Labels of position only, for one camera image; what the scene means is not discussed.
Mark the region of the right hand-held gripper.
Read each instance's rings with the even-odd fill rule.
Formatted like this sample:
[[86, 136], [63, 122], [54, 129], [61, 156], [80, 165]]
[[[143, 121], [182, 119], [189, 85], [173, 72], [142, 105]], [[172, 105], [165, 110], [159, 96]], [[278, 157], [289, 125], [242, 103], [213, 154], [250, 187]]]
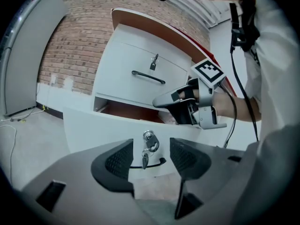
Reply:
[[[196, 125], [202, 129], [225, 128], [227, 124], [218, 123], [217, 112], [213, 107], [214, 90], [225, 79], [221, 68], [209, 59], [204, 59], [191, 67], [198, 76], [198, 88], [184, 85], [156, 97], [152, 104], [156, 108], [167, 108], [179, 125]], [[194, 91], [199, 91], [196, 103]]]

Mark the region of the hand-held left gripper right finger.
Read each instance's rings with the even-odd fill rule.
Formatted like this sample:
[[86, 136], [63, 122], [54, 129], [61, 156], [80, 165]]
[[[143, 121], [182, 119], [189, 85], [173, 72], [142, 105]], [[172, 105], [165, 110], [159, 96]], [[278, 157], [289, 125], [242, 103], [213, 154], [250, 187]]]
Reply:
[[211, 200], [231, 178], [242, 151], [170, 138], [170, 158], [180, 175], [178, 220]]

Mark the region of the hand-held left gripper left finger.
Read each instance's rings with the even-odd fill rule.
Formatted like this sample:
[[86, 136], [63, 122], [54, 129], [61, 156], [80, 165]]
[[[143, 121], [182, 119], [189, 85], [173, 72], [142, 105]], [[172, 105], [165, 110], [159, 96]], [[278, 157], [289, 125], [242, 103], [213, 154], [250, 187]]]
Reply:
[[72, 153], [19, 195], [48, 225], [149, 225], [128, 181], [132, 161], [132, 139]]

